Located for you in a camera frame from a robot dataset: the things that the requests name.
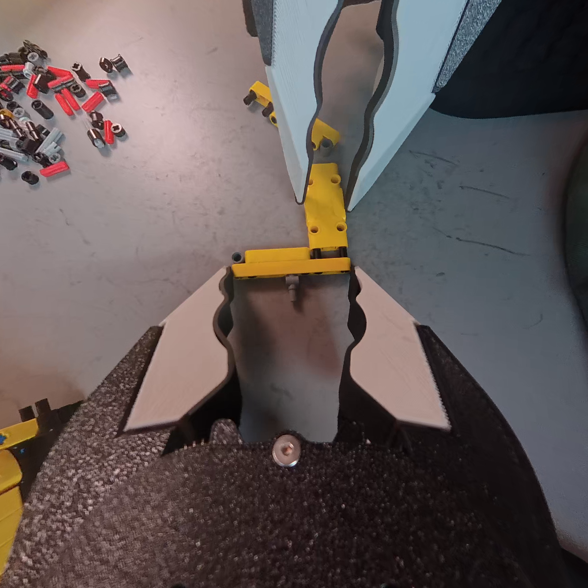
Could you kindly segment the pile of small lego parts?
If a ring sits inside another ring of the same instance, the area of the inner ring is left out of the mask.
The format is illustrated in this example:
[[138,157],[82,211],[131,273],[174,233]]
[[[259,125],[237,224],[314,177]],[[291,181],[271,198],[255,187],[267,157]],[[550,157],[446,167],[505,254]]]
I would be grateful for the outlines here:
[[102,77],[91,75],[80,62],[57,67],[30,40],[1,54],[2,171],[34,188],[42,179],[70,174],[59,116],[82,122],[91,145],[101,153],[128,139],[127,129],[107,113],[108,105],[121,100],[115,79],[132,73],[128,61],[116,54],[101,57],[98,64]]

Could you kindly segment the yellow lego beam assembly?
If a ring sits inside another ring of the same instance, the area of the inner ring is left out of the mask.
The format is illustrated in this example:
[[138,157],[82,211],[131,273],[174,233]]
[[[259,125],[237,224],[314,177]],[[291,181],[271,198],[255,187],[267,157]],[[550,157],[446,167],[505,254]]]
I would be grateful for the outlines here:
[[[262,116],[267,119],[275,128],[278,127],[277,116],[273,105],[272,95],[269,86],[261,81],[255,81],[248,89],[243,98],[246,107],[257,104],[261,107]],[[311,143],[313,151],[320,149],[331,149],[339,142],[340,133],[327,123],[316,119],[314,122]]]
[[291,303],[298,300],[302,276],[336,275],[351,270],[346,246],[333,251],[310,247],[255,249],[234,252],[231,260],[237,279],[283,278]]

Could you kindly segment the yellow lego panel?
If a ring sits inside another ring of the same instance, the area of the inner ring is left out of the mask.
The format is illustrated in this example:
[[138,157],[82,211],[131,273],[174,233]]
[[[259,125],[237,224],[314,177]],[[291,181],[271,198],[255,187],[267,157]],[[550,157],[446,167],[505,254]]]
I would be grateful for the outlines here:
[[335,163],[312,165],[304,202],[310,250],[348,247],[341,176]]

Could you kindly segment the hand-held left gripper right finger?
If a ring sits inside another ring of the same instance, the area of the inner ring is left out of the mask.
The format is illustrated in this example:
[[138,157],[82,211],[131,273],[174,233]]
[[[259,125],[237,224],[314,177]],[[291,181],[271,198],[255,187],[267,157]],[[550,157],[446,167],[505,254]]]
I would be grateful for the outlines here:
[[358,266],[349,304],[353,341],[339,386],[339,433],[350,425],[370,443],[395,443],[405,426],[450,432],[420,323]]

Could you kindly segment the yellow black lego truck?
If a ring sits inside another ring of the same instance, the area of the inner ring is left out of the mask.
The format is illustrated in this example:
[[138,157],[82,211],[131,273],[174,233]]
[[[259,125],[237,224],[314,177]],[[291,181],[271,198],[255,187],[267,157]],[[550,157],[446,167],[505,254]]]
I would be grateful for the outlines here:
[[1,428],[1,575],[41,466],[82,401],[51,408],[48,399],[19,409],[20,421]]

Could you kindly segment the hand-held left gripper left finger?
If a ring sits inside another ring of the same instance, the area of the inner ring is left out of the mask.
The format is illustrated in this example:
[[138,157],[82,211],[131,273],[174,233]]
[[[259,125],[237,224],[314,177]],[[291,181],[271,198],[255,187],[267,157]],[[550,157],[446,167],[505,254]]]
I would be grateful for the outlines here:
[[241,420],[241,390],[229,334],[233,274],[222,267],[158,326],[125,417],[122,435],[171,428],[187,442],[207,441],[220,419]]

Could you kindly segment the black padded wrist rest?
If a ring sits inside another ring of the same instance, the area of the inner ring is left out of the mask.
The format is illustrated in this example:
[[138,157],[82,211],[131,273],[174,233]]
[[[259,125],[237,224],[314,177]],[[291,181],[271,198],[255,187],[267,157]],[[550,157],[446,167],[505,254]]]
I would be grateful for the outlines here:
[[587,110],[587,1],[502,1],[430,107],[467,119]]

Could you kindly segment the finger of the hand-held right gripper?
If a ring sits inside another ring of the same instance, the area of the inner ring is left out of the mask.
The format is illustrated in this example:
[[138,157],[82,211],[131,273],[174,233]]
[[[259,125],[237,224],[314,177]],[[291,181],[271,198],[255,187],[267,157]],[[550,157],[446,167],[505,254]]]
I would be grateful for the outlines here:
[[466,1],[382,1],[376,32],[383,41],[383,68],[349,174],[348,211],[367,194],[432,103],[465,6]]
[[293,194],[306,198],[312,129],[322,106],[322,65],[343,1],[273,1],[271,64],[266,66]]

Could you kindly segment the person's green hoodie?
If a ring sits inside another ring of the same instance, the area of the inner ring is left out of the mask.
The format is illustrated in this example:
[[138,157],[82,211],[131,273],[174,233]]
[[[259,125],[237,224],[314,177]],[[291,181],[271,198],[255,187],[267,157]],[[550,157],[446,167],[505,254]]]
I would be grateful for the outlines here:
[[587,144],[573,162],[565,186],[563,254],[570,289],[587,326]]

